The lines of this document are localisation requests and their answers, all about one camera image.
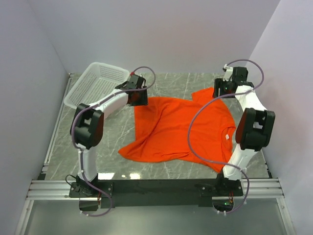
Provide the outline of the orange t shirt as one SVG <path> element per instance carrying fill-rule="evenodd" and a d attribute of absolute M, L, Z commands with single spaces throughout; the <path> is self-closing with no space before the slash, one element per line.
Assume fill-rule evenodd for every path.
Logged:
<path fill-rule="evenodd" d="M 147 106 L 136 106 L 135 141 L 122 147 L 119 154 L 144 163 L 188 161 L 220 172 L 232 155 L 236 126 L 227 106 L 220 99 L 213 101 L 213 91 L 194 92 L 191 100 L 150 97 Z M 212 103 L 196 116 L 209 101 Z"/>

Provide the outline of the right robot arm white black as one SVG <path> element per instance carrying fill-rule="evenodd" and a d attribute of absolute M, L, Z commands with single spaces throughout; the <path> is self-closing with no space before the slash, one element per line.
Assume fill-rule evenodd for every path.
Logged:
<path fill-rule="evenodd" d="M 215 79 L 213 97 L 237 99 L 243 114 L 235 133 L 235 150 L 214 185 L 219 195 L 242 195 L 242 171 L 269 144 L 275 112 L 267 110 L 257 97 L 253 83 L 247 80 L 247 68 L 225 65 L 223 71 L 224 77 Z"/>

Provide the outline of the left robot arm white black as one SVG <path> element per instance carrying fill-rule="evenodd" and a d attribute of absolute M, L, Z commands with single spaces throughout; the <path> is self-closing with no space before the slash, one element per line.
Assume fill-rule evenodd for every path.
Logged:
<path fill-rule="evenodd" d="M 104 98 L 89 105 L 81 103 L 76 108 L 70 134 L 73 145 L 78 150 L 78 180 L 84 181 L 80 191 L 87 197 L 97 193 L 95 149 L 103 137 L 104 121 L 115 110 L 125 106 L 148 104 L 146 79 L 131 73 L 130 78 L 117 85 Z"/>

